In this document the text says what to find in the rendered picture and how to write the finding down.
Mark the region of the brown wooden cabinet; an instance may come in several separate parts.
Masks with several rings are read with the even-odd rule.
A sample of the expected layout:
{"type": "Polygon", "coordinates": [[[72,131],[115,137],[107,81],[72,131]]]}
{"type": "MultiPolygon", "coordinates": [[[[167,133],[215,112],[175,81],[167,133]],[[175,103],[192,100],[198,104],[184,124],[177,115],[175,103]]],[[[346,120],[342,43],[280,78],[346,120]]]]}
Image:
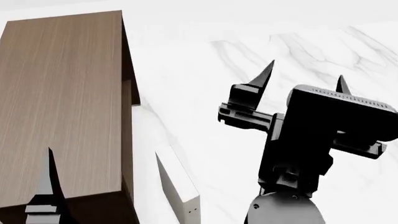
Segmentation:
{"type": "Polygon", "coordinates": [[[6,23],[0,37],[0,222],[25,224],[55,166],[79,224],[139,224],[132,107],[140,104],[121,11],[6,23]]]}

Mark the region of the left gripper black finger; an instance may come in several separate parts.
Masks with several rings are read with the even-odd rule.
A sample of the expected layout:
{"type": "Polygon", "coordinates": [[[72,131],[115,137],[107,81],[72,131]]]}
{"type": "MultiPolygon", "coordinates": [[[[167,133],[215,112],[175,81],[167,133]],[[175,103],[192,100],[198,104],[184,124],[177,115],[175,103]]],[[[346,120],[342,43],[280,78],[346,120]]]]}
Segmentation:
{"type": "Polygon", "coordinates": [[[25,207],[25,224],[77,224],[62,192],[53,151],[47,149],[36,194],[25,207]]]}

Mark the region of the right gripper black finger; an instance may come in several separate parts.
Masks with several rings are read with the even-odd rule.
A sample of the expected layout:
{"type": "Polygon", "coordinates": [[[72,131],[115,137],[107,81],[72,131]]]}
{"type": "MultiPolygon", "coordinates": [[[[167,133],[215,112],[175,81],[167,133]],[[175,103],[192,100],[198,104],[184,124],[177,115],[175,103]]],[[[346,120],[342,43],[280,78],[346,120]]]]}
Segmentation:
{"type": "Polygon", "coordinates": [[[345,81],[345,78],[343,75],[340,75],[336,84],[336,92],[337,93],[342,93],[345,95],[351,95],[351,92],[349,90],[348,84],[345,81]]]}
{"type": "Polygon", "coordinates": [[[256,110],[270,80],[275,60],[249,83],[231,86],[228,103],[256,110]]]}

